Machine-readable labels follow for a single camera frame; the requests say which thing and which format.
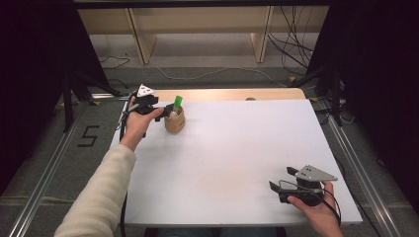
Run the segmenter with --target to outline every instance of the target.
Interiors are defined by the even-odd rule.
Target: cable
[[[289,21],[287,15],[286,15],[286,13],[284,12],[283,6],[280,6],[280,8],[281,8],[281,11],[282,11],[282,13],[284,15],[284,18],[286,19],[287,25],[290,28],[289,36],[287,37],[287,41],[288,41],[289,38],[292,38],[295,41],[296,44],[300,44],[299,41],[298,41],[298,38],[296,36],[296,33],[294,31],[294,30],[296,30],[296,26],[294,25],[294,20],[295,20],[295,6],[293,6],[293,23],[292,24],[290,24],[290,21]],[[305,63],[305,60],[304,60],[304,57],[301,54],[300,48],[298,48],[298,51],[299,51],[299,54],[301,56],[301,59],[302,59],[302,62],[303,62],[303,66],[304,67],[307,67],[307,65]]]
[[[313,88],[315,88],[316,86],[312,86],[312,87],[307,87],[307,88],[304,88],[304,89],[301,89],[301,90],[303,90],[303,91],[306,91],[306,90],[310,90],[310,89],[313,89]]]
[[[338,208],[339,213],[336,211],[335,208],[333,208],[333,206],[331,206],[329,203],[327,203],[327,201],[325,201],[322,197],[320,197],[319,195],[317,195],[315,193],[314,189],[309,189],[309,188],[306,188],[306,187],[303,187],[303,186],[300,186],[300,185],[297,185],[297,184],[294,184],[294,183],[291,183],[291,182],[288,182],[288,181],[285,181],[285,180],[280,180],[279,181],[280,187],[281,187],[281,183],[287,183],[287,184],[290,184],[290,185],[294,185],[294,186],[296,186],[296,187],[298,187],[298,188],[300,188],[302,190],[313,191],[312,194],[316,198],[318,198],[321,202],[323,202],[333,212],[333,214],[336,216],[336,220],[338,221],[339,226],[341,225],[341,220],[342,220],[341,215],[342,215],[342,213],[341,213],[341,210],[340,210],[340,206],[339,206],[338,200],[333,196],[332,193],[328,192],[325,189],[322,189],[323,191],[327,192],[328,194],[330,194],[333,197],[333,200],[336,203],[336,206]]]
[[[135,108],[137,107],[129,107],[129,103],[133,97],[133,95],[136,94],[136,91],[129,94],[128,99],[126,101],[126,108],[123,111],[123,115],[121,116],[120,125],[119,128],[120,131],[120,141],[123,139],[125,133],[126,133],[126,120],[129,116],[129,113],[133,112]],[[121,217],[120,217],[120,229],[121,229],[121,236],[126,237],[126,201],[127,201],[128,193],[126,193],[126,198],[124,200],[123,207],[121,209]]]
[[[333,197],[333,200],[335,201],[335,203],[336,203],[336,207],[338,208],[338,211],[339,211],[339,213],[336,211],[336,209],[335,208],[333,208],[333,206],[331,206],[329,203],[327,203],[327,201],[325,201],[322,197],[320,197],[319,195],[317,195],[316,193],[314,193],[314,195],[318,198],[318,199],[320,199],[321,200],[321,202],[323,202],[323,204],[325,204],[332,212],[333,212],[333,214],[335,215],[335,217],[336,217],[336,219],[337,219],[337,221],[338,221],[338,225],[340,226],[341,225],[341,222],[342,222],[342,212],[341,212],[341,210],[340,210],[340,206],[339,206],[339,202],[338,202],[338,200],[335,198],[335,196],[332,194],[332,193],[330,193],[330,192],[328,192],[327,190],[325,190],[325,189],[322,189],[323,191],[325,191],[325,192],[327,192],[328,194],[330,194],[332,197]]]
[[[118,66],[115,66],[115,67],[103,67],[103,69],[115,69],[115,68],[119,68],[119,67],[121,67],[122,65],[124,65],[124,64],[126,64],[126,63],[128,63],[128,62],[129,62],[129,58],[126,58],[126,57],[115,57],[115,56],[108,56],[107,58],[105,58],[105,59],[101,60],[100,62],[105,62],[105,61],[107,61],[109,58],[115,58],[116,60],[121,60],[121,59],[123,59],[123,60],[125,60],[125,62],[123,62],[123,63],[121,63],[121,64],[118,64]]]
[[[293,56],[291,56],[288,52],[286,52],[283,48],[280,48],[272,39],[271,39],[271,36],[270,35],[268,35],[268,39],[271,41],[271,43],[274,45],[274,47],[277,49],[277,50],[279,50],[283,55],[285,54],[286,56],[288,56],[288,57],[290,57],[292,60],[294,60],[295,62],[297,62],[299,65],[301,65],[302,67],[307,67],[306,65],[304,65],[302,62],[300,62],[300,61],[298,61],[296,58],[294,58]]]
[[[269,33],[269,35],[270,35],[273,39],[275,39],[276,41],[283,42],[283,43],[286,43],[286,44],[290,44],[290,45],[292,45],[292,46],[299,46],[299,47],[301,47],[301,48],[303,48],[303,49],[305,49],[305,50],[312,51],[312,49],[310,49],[310,48],[308,48],[308,47],[306,47],[306,46],[304,46],[304,45],[298,45],[298,44],[296,44],[296,43],[287,42],[287,41],[284,41],[284,40],[278,39],[278,38],[276,38],[276,37],[275,37],[272,33]]]
[[[330,114],[327,114],[326,118],[320,123],[320,125],[324,125],[324,124],[328,123],[329,122],[329,117],[330,117]]]
[[[347,118],[342,117],[341,115],[339,115],[339,118],[341,119],[341,121],[342,121],[344,124],[351,124],[351,123],[352,123],[352,122],[354,122],[354,120],[355,120],[355,117],[352,117],[352,119],[351,119],[351,120],[349,120],[349,119],[347,119]]]
[[[312,14],[313,9],[314,9],[314,7],[311,8],[310,14],[308,15],[308,19],[307,19],[307,24],[305,24],[304,34],[302,35],[302,44],[304,44],[305,33],[307,33],[307,27],[308,27],[308,23],[310,22],[311,14]]]
[[[348,181],[346,180],[346,170],[345,170],[345,166],[342,164],[342,162],[333,154],[333,157],[335,158],[336,162],[338,163],[339,169],[342,173],[342,177],[343,180],[345,181],[345,183],[348,186]],[[357,199],[357,197],[355,197],[354,193],[352,192],[352,190],[349,188],[348,186],[348,190],[349,190],[349,194],[351,194],[352,198],[354,199],[354,201],[357,203],[359,209],[361,210],[361,214],[367,219],[367,221],[370,223],[370,226],[373,228],[374,232],[376,233],[376,235],[378,237],[381,237],[381,235],[379,234],[379,231],[377,229],[377,227],[373,224],[373,221],[370,219],[370,217],[367,215],[367,212],[364,210],[363,206],[361,205],[361,202]]]
[[[197,79],[200,79],[200,78],[203,78],[203,77],[206,77],[206,76],[209,76],[209,75],[212,75],[214,73],[221,72],[221,71],[230,70],[230,69],[237,69],[237,70],[252,71],[252,72],[260,73],[260,74],[264,75],[266,78],[268,78],[269,80],[275,82],[276,84],[278,84],[278,85],[280,85],[282,87],[287,87],[286,85],[284,85],[284,84],[282,84],[282,83],[280,83],[280,82],[272,79],[266,73],[264,73],[262,71],[259,71],[259,70],[250,69],[250,68],[244,68],[244,67],[222,67],[221,69],[215,70],[213,72],[205,73],[205,74],[200,75],[200,76],[197,76],[197,77],[185,78],[185,77],[173,77],[173,76],[169,76],[160,67],[154,65],[151,61],[149,63],[152,66],[154,66],[155,68],[157,68],[157,70],[159,70],[163,74],[163,76],[165,76],[167,79],[171,79],[171,80],[197,80]]]
[[[311,10],[310,10],[310,14],[309,14],[309,16],[308,16],[308,20],[307,20],[307,23],[305,24],[305,30],[304,30],[304,33],[303,33],[303,35],[302,35],[302,42],[304,41],[304,37],[305,37],[305,33],[306,33],[306,31],[307,31],[307,26],[308,26],[308,23],[309,23],[309,21],[310,21],[310,18],[311,18],[311,11],[312,11],[312,9],[313,9],[314,7],[312,7],[311,8]],[[296,33],[296,25],[298,25],[298,23],[299,23],[299,19],[300,19],[300,17],[301,17],[301,14],[302,14],[302,11],[305,9],[305,5],[302,7],[302,9],[301,9],[301,11],[299,12],[299,15],[298,15],[298,20],[296,21],[296,24],[294,25],[294,32]],[[305,50],[300,50],[299,51],[300,52],[300,54],[302,53],[302,54],[304,54],[304,56],[305,56],[305,58],[307,58],[307,60],[309,61],[310,60],[310,58],[307,56],[307,54],[305,53]]]
[[[129,86],[127,86],[126,83],[122,82],[121,80],[118,80],[118,79],[108,79],[108,81],[118,81],[121,84],[123,84],[124,88],[129,89]]]

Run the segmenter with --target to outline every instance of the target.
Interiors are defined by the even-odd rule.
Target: sweater sleeve
[[[112,147],[73,203],[55,236],[113,236],[121,216],[134,153],[123,145]]]

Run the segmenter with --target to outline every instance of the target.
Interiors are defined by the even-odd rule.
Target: white table
[[[280,203],[269,181],[295,183],[287,167],[305,165],[339,179],[334,188],[342,224],[362,222],[309,101],[184,100],[183,108],[180,133],[166,131],[163,120],[153,122],[135,150],[127,224],[301,224],[302,213]],[[118,142],[116,132],[113,144]]]

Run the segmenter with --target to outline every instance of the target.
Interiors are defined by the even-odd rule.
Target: wire
[[[339,115],[339,118],[344,124],[351,124],[355,120],[355,117],[352,117],[352,119],[347,119],[347,118],[342,117],[341,115]]]
[[[268,39],[271,41],[271,43],[274,45],[274,47],[280,51],[283,55],[285,54],[286,56],[290,57],[292,60],[294,60],[295,62],[297,62],[299,65],[301,65],[302,67],[307,67],[306,65],[304,65],[302,62],[298,61],[295,57],[291,56],[288,52],[285,51],[284,48],[279,47],[272,39],[271,39],[271,34],[268,35]]]
[[[320,125],[324,125],[324,124],[328,123],[329,122],[329,117],[330,117],[330,114],[327,114],[326,118],[320,123]]]
[[[273,39],[275,39],[276,41],[278,41],[278,42],[283,42],[283,43],[285,43],[285,44],[289,44],[289,45],[292,45],[292,46],[298,46],[298,47],[301,47],[301,48],[303,48],[303,49],[305,49],[305,50],[308,50],[308,51],[312,51],[312,49],[310,49],[310,48],[308,48],[308,47],[306,47],[306,46],[304,46],[304,45],[298,45],[298,44],[296,44],[296,43],[292,43],[292,42],[287,42],[287,41],[284,41],[284,40],[281,40],[281,39],[278,39],[278,38],[276,38],[272,33],[269,33],[269,35],[273,38]]]
[[[121,116],[120,120],[120,141],[123,139],[125,132],[126,132],[126,120],[129,116],[129,113],[133,112],[136,107],[129,107],[130,101],[133,95],[136,95],[137,91],[134,91],[129,94],[128,99],[126,101],[126,107],[123,111],[123,115]],[[124,200],[123,207],[121,209],[121,217],[120,217],[120,229],[121,229],[121,236],[126,237],[126,201],[127,201],[128,193],[126,193],[126,198]]]
[[[306,188],[306,187],[303,187],[303,186],[300,186],[300,185],[297,185],[297,184],[294,184],[294,183],[291,183],[291,182],[285,181],[285,180],[280,180],[279,181],[280,188],[281,188],[281,183],[287,183],[289,185],[294,185],[294,186],[296,186],[296,187],[298,187],[298,188],[300,188],[302,190],[314,191],[314,189],[309,189],[309,188]],[[342,218],[341,218],[342,213],[341,213],[341,210],[340,210],[340,206],[339,206],[338,200],[333,196],[332,193],[328,192],[325,189],[322,189],[322,190],[325,191],[325,192],[327,192],[328,194],[330,194],[333,197],[333,200],[336,203],[336,206],[338,208],[339,213],[336,211],[335,208],[333,208],[333,206],[331,206],[329,203],[327,203],[327,201],[325,201],[322,197],[320,197],[319,195],[317,195],[315,192],[313,192],[312,194],[315,197],[317,197],[321,202],[323,202],[333,212],[333,214],[336,216],[336,220],[338,221],[338,224],[340,226],[341,220],[342,220]]]
[[[312,86],[312,87],[307,87],[307,88],[304,88],[304,89],[301,89],[301,90],[303,90],[303,91],[306,91],[306,90],[310,90],[310,89],[313,89],[313,88],[315,88],[316,86]]]
[[[273,81],[273,82],[275,82],[276,84],[278,84],[278,85],[280,85],[280,86],[282,86],[282,87],[287,87],[286,85],[284,85],[284,84],[282,84],[282,83],[280,83],[280,82],[278,82],[278,81],[276,81],[276,80],[274,80],[273,78],[271,78],[269,75],[267,75],[266,73],[264,73],[264,72],[262,72],[262,71],[259,71],[259,70],[255,70],[255,69],[250,69],[250,68],[244,68],[244,67],[222,67],[222,68],[220,68],[220,69],[218,69],[218,70],[215,70],[215,71],[213,71],[213,72],[209,72],[209,73],[205,73],[205,74],[202,74],[202,75],[200,75],[200,76],[196,76],[196,77],[189,77],[189,78],[185,78],[185,77],[174,77],[174,76],[169,76],[169,75],[167,75],[160,67],[158,67],[158,66],[156,66],[156,65],[154,65],[151,61],[149,62],[152,66],[154,66],[155,68],[157,68],[157,70],[159,70],[162,74],[163,74],[163,76],[165,76],[167,79],[171,79],[171,80],[197,80],[197,79],[200,79],[200,78],[203,78],[203,77],[206,77],[206,76],[209,76],[209,75],[212,75],[212,74],[214,74],[214,73],[218,73],[218,72],[221,72],[221,71],[225,71],[225,70],[231,70],[231,69],[237,69],[237,70],[244,70],[244,71],[252,71],[252,72],[257,72],[257,73],[260,73],[260,74],[262,74],[262,75],[264,75],[266,78],[268,78],[269,80],[271,80],[271,81]]]
[[[110,58],[115,58],[115,59],[118,61],[118,66],[115,66],[115,67],[103,67],[103,69],[115,69],[115,68],[119,68],[119,67],[121,67],[122,65],[124,65],[124,64],[126,64],[126,63],[128,63],[128,62],[129,62],[129,58],[126,58],[126,57],[115,57],[115,56],[108,56],[107,58],[105,58],[105,59],[101,60],[100,62],[106,62],[106,61],[107,61],[108,59],[110,59]],[[125,62],[123,62],[123,63],[119,64],[119,61],[120,61],[121,59],[125,60]]]
[[[284,18],[286,19],[287,25],[290,28],[289,37],[287,38],[287,41],[288,41],[289,38],[292,38],[295,41],[296,44],[300,44],[299,41],[298,41],[298,38],[296,36],[296,33],[295,33],[296,32],[296,26],[294,25],[294,20],[295,20],[295,6],[293,6],[293,23],[292,24],[290,24],[290,21],[289,21],[287,15],[286,15],[286,13],[284,12],[283,6],[280,6],[280,8],[281,8],[281,11],[282,11],[282,13],[284,15]],[[304,67],[307,67],[307,65],[305,63],[305,60],[304,60],[304,57],[301,54],[300,47],[298,48],[298,51],[299,51],[299,54],[301,56],[303,66]]]
[[[121,80],[118,80],[118,79],[108,79],[108,81],[118,81],[118,82],[120,82],[121,84],[123,84],[124,88],[129,89],[129,86],[127,86],[127,85],[126,85],[126,83],[124,83],[124,82],[123,82],[123,81],[121,81]]]
[[[310,22],[311,14],[312,14],[313,9],[314,9],[314,7],[311,8],[310,14],[308,15],[308,19],[307,19],[307,24],[305,24],[304,34],[302,35],[302,44],[304,44],[305,33],[307,33],[307,27],[308,27],[308,23]]]

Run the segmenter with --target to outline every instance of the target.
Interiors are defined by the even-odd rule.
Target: metal frame
[[[327,108],[324,102],[321,102],[321,104],[323,109]],[[391,213],[385,206],[385,203],[374,186],[373,181],[364,169],[357,152],[346,136],[344,127],[339,126],[334,119],[330,119],[328,123],[342,147],[342,151],[344,152],[345,157],[348,160],[348,163],[350,164],[351,169],[371,206],[371,209],[376,215],[377,221],[382,231],[385,233],[385,236],[401,236],[400,230],[391,216]]]
[[[88,102],[81,102],[77,106],[77,110],[75,113],[76,118],[74,120],[74,123],[72,124],[72,126],[69,127],[68,131],[62,135],[59,144],[55,148],[52,157],[50,158],[40,180],[37,183],[37,186],[35,187],[31,196],[28,198],[28,201],[25,204],[25,206],[22,208],[21,213],[16,219],[15,224],[13,225],[11,232],[8,236],[25,236],[35,214],[37,213],[42,198],[46,190],[48,189],[50,182],[52,181],[55,171],[58,168],[59,163],[61,162],[62,157],[65,154],[65,151],[67,150],[69,142],[73,137],[73,132],[77,127],[78,121],[80,120],[80,117],[83,115],[83,113],[86,111],[88,104]]]
[[[76,9],[249,7],[249,6],[332,6],[356,4],[348,0],[38,0],[41,7]]]

